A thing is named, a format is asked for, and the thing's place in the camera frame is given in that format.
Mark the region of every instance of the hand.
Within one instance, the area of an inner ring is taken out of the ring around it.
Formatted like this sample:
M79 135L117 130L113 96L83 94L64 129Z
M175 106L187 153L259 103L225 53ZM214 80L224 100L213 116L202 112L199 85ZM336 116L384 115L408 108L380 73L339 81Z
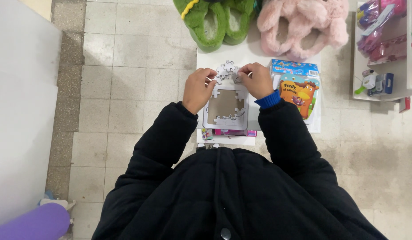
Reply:
M216 75L217 72L210 68L199 68L188 76L182 105L192 114L196 115L209 101L216 84L216 80L209 79L214 79Z
M243 85L247 88L247 91L249 91L254 98L261 99L274 93L269 69L261 64L257 62L247 64L240 68L238 75Z

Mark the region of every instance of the jacket sleeve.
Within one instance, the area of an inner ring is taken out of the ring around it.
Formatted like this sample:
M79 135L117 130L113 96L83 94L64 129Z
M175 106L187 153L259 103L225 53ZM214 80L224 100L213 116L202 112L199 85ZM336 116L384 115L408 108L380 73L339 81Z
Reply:
M335 216L356 239L386 239L339 187L335 171L321 158L298 108L283 99L260 109L259 125L271 160Z
M197 118L181 102L163 108L135 145L125 174L107 195L92 239L114 239L120 235L145 199L173 173L172 165L179 161L197 126Z

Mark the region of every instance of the white table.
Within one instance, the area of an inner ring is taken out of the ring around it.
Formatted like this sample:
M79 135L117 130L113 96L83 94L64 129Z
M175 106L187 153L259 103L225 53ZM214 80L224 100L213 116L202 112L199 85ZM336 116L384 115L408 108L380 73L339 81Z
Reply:
M216 69L219 67L222 63L225 63L226 60L232 60L234 61L234 64L236 66L242 67L248 63L254 63L258 62L264 66L269 67L271 65L271 59L282 59L282 60L288 60L286 57L269 57L267 56L261 49L261 33L256 27L256 21L252 21L249 33L247 34L246 39L235 46L231 45L226 45L225 43L222 44L222 46L214 51L214 52L203 52L202 50L198 49L197 51L197 68L212 68ZM320 71L320 54L306 60L305 62L307 63L313 63L317 64L318 69ZM231 86L234 85L232 80L226 79L222 81L222 85L224 86ZM247 129L248 130L256 130L260 131L261 128L259 127L258 123L258 115L259 115L259 106L255 103L256 98L253 96L249 95L249 109L248 109L248 123L247 123ZM320 133L320 100L316 106L315 113L318 115L318 117L315 118L315 121L313 124L307 125L308 130L310 133ZM198 125L197 128L204 128L203 127L203 109L198 112L199 119L198 119ZM229 143L228 137L223 136L225 142L219 142L219 140L213 141L213 143ZM246 145L251 145L251 138L253 137L240 137L240 138L247 138ZM197 142L204 142L204 143L211 143L211 141L203 141L198 138L197 134Z

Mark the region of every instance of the jacket button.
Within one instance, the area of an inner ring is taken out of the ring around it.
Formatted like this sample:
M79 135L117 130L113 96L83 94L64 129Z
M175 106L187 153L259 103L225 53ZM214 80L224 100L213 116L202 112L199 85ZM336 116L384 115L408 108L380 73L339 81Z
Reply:
M223 228L221 230L221 237L222 239L229 240L231 238L231 232L228 228Z

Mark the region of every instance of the green slipper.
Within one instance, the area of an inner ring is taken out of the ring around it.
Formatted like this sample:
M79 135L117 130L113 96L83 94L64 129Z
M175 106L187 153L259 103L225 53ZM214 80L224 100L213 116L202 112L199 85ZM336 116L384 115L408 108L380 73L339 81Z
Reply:
M173 0L181 14L190 0ZM184 15L184 23L190 30L191 37L204 52L213 52L220 48L227 29L224 8L220 3L208 3L200 0L194 3Z
M236 45L244 41L250 21L255 16L254 3L255 0L224 0L221 3L227 19L226 43Z

